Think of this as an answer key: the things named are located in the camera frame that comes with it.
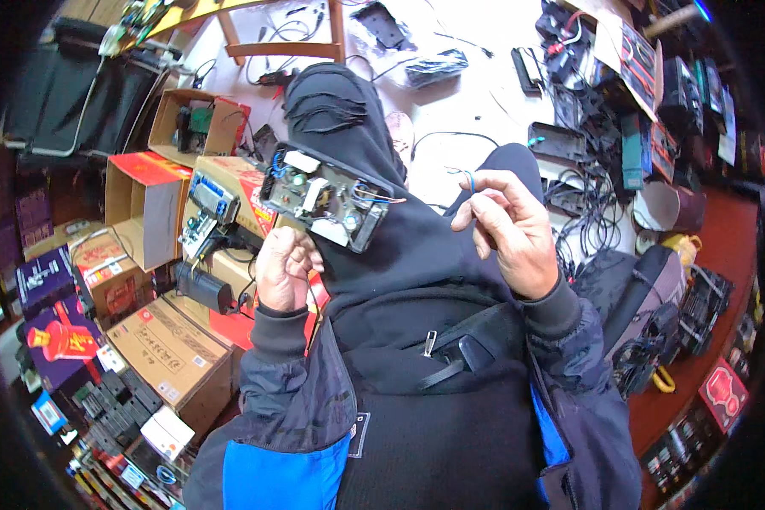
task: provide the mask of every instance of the exposed circuit board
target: exposed circuit board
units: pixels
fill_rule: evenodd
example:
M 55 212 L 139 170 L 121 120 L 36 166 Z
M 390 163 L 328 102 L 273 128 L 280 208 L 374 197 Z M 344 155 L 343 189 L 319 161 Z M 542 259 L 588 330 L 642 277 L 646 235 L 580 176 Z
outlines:
M 391 195 L 390 186 L 291 144 L 278 144 L 261 189 L 268 207 L 357 253 L 368 247 L 388 206 L 402 201 Z

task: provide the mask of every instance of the hand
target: hand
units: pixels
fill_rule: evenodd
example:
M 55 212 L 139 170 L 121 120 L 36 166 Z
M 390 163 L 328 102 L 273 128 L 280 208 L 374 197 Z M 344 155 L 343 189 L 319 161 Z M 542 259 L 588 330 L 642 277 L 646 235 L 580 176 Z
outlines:
M 291 227 L 270 230 L 255 261 L 258 300 L 278 312 L 305 307 L 311 269 L 323 272 L 323 257 L 306 233 Z
M 475 219 L 473 242 L 481 260 L 495 249 L 499 270 L 510 289 L 528 300 L 540 300 L 558 281 L 558 263 L 550 216 L 508 170 L 479 170 L 473 174 L 483 190 L 462 203 L 450 228 L 465 230 Z M 470 189 L 470 180 L 459 184 Z

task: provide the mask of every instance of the person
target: person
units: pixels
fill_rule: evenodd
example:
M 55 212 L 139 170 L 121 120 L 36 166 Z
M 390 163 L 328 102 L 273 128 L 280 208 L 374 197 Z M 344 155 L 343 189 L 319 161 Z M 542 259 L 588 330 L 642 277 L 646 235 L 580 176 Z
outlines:
M 394 143 L 371 83 L 318 64 L 285 99 L 290 140 L 406 201 L 362 254 L 269 232 L 243 410 L 201 446 L 187 508 L 637 508 L 628 409 L 597 312 L 561 278 L 530 150 L 495 149 L 438 215 L 408 192 L 413 134 Z M 311 269 L 331 301 L 307 346 Z

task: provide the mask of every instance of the floor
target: floor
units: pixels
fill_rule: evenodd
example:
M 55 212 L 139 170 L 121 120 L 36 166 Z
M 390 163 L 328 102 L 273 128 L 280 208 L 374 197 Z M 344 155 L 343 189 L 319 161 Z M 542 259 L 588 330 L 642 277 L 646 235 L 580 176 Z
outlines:
M 354 3 L 347 0 L 345 4 Z M 300 6 L 309 6 L 305 11 L 287 16 L 286 13 Z M 232 19 L 243 43 L 258 39 L 260 27 L 266 26 L 271 17 L 275 26 L 290 20 L 300 20 L 309 27 L 314 26 L 312 6 L 320 2 L 293 1 L 278 2 L 232 12 Z M 404 21 L 414 39 L 417 37 L 438 41 L 442 51 L 458 47 L 464 51 L 470 66 L 462 71 L 456 80 L 437 83 L 419 91 L 408 91 L 398 87 L 388 76 L 377 83 L 382 105 L 386 112 L 403 111 L 414 122 L 416 138 L 436 130 L 455 130 L 481 133 L 500 144 L 527 142 L 528 127 L 532 122 L 552 123 L 551 100 L 527 98 L 520 89 L 516 68 L 510 57 L 510 49 L 517 46 L 538 46 L 540 36 L 535 31 L 535 21 L 541 14 L 538 0 L 479 0 L 476 3 L 464 0 L 386 0 L 388 10 L 398 20 Z M 358 53 L 357 38 L 352 35 L 359 24 L 350 15 L 358 7 L 346 5 L 343 8 L 344 26 L 347 30 L 347 55 Z M 290 24 L 290 28 L 301 26 Z M 329 23 L 324 20 L 313 42 L 329 40 Z M 494 53 L 491 59 L 477 47 L 464 42 L 451 41 L 434 36 L 434 32 L 451 34 L 488 48 Z M 299 37 L 294 32 L 284 33 L 286 37 Z M 204 80 L 204 88 L 225 94 L 250 105 L 250 122 L 258 129 L 268 123 L 279 139 L 286 137 L 281 100 L 272 99 L 272 87 L 250 85 L 245 77 L 245 66 L 239 68 L 224 51 L 224 35 L 217 20 L 208 20 L 191 43 L 187 53 L 187 67 L 197 68 L 209 59 L 217 59 L 215 68 Z M 249 67 L 249 79 L 255 81 L 267 70 L 274 70 L 286 61 L 286 56 L 255 57 Z M 322 61 L 298 57 L 289 68 L 305 68 Z M 348 66 L 359 76 L 370 77 L 368 64 L 362 59 L 349 59 Z M 378 65 L 376 73 L 390 67 Z M 425 139 L 419 144 L 410 170 L 410 191 L 426 203 L 448 205 L 459 193 L 459 177 L 448 175 L 446 167 L 474 170 L 493 149 L 485 139 L 472 136 L 438 135 Z M 542 176 L 555 178 L 565 167 L 548 161 L 540 161 Z M 553 227 L 561 226 L 566 216 L 551 213 Z M 635 230 L 629 215 L 620 221 L 621 243 L 618 250 L 633 253 Z M 574 232 L 570 243 L 578 252 L 578 232 Z M 581 260 L 583 254 L 575 253 Z

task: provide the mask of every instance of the barcode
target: barcode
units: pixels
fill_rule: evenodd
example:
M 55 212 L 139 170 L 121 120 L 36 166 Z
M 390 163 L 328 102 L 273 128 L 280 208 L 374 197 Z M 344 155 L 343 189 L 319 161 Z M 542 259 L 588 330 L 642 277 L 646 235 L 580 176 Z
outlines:
M 40 413 L 42 414 L 42 417 L 45 418 L 45 421 L 48 422 L 49 425 L 53 425 L 54 423 L 57 423 L 60 420 L 60 415 L 54 409 L 54 406 L 51 405 L 51 402 L 46 402 L 43 405 L 41 405 Z

